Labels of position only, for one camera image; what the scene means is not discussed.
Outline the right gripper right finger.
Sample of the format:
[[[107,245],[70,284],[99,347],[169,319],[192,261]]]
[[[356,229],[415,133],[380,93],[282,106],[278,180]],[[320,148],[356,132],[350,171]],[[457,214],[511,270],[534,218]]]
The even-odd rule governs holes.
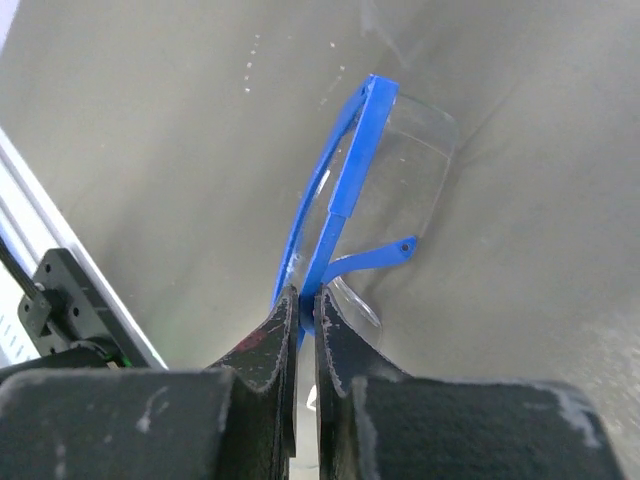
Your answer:
[[[620,479],[591,402],[560,382],[409,375],[314,302],[324,479]]]

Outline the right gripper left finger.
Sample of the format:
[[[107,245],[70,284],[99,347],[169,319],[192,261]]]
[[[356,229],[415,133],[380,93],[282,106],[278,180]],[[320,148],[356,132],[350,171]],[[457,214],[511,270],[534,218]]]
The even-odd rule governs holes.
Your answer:
[[[284,479],[299,299],[202,370],[29,369],[1,387],[5,479]]]

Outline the blue safety glasses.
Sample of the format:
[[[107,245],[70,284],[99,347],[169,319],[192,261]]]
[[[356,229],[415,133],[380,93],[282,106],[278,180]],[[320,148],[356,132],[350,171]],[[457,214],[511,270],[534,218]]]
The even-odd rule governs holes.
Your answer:
[[[425,248],[459,131],[447,113],[370,75],[349,96],[313,163],[284,244],[273,293],[299,292],[299,409],[316,411],[311,295],[329,288],[348,327],[378,347],[390,308]]]

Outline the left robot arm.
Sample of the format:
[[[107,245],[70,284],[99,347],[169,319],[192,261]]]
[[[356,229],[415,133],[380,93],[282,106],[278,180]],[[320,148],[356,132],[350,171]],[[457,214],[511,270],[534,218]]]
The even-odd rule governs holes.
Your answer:
[[[151,366],[68,249],[47,250],[36,272],[30,275],[8,244],[2,242],[1,262],[23,291],[18,318],[41,356],[86,349],[97,354],[104,364]]]

